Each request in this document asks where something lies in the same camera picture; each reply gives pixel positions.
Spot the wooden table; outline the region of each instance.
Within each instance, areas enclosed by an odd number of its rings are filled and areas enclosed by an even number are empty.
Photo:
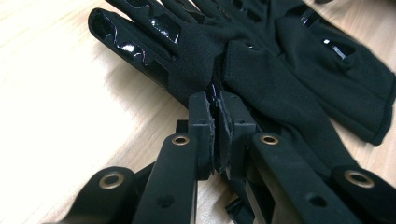
[[[61,219],[97,171],[138,171],[188,111],[93,38],[96,0],[0,1],[0,223]],[[396,71],[396,3],[315,6]],[[396,126],[373,147],[335,124],[360,165],[396,187]],[[197,223],[230,222],[233,193],[217,175],[199,183]]]

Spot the metal grommet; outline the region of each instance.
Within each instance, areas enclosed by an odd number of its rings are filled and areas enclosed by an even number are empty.
[[[271,135],[263,135],[260,140],[267,145],[276,145],[279,143],[279,140]]]
[[[122,184],[124,175],[119,172],[111,172],[104,175],[99,181],[99,187],[102,189],[114,189]]]
[[[344,173],[344,176],[347,181],[361,188],[370,189],[375,186],[372,178],[358,171],[348,170]]]
[[[172,143],[177,146],[185,146],[190,142],[190,138],[184,135],[178,135],[172,139]]]

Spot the wood grain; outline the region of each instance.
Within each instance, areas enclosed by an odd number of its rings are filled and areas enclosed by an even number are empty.
[[[88,30],[97,0],[0,1],[0,223],[61,219],[107,166],[138,171],[188,111]],[[314,6],[396,71],[396,4],[335,0]],[[360,165],[396,187],[396,126],[380,147],[335,124]],[[199,183],[197,223],[230,222],[233,193]]]

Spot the black glove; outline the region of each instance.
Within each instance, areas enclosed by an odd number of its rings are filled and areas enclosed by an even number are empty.
[[[325,111],[379,145],[389,129],[396,78],[366,47],[300,0],[216,0],[261,35]]]
[[[214,61],[229,40],[259,46],[255,34],[215,5],[187,0],[108,0],[134,22],[104,9],[89,17],[92,34],[187,105],[211,83]]]
[[[315,97],[272,52],[230,42],[224,69],[224,85],[261,117],[279,123],[282,129],[278,134],[322,177],[329,177],[337,166],[356,165]]]

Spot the black plastic piece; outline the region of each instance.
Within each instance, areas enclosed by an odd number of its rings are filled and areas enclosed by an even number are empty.
[[[207,180],[214,174],[215,121],[210,114],[206,94],[201,91],[189,98],[189,133],[198,142],[198,180]]]
[[[339,167],[332,171],[331,184],[364,223],[396,223],[396,190],[377,175]]]
[[[96,173],[79,192],[66,217],[58,224],[129,224],[138,204],[134,173],[109,167]]]
[[[225,209],[235,224],[252,224],[254,221],[253,211],[239,198],[228,204]]]
[[[196,176],[195,137],[187,133],[167,137],[132,223],[194,223]]]
[[[245,179],[247,143],[257,130],[244,103],[235,94],[223,92],[220,105],[220,157],[222,169],[230,180]]]
[[[249,155],[276,202],[272,224],[361,223],[280,136],[255,134]]]

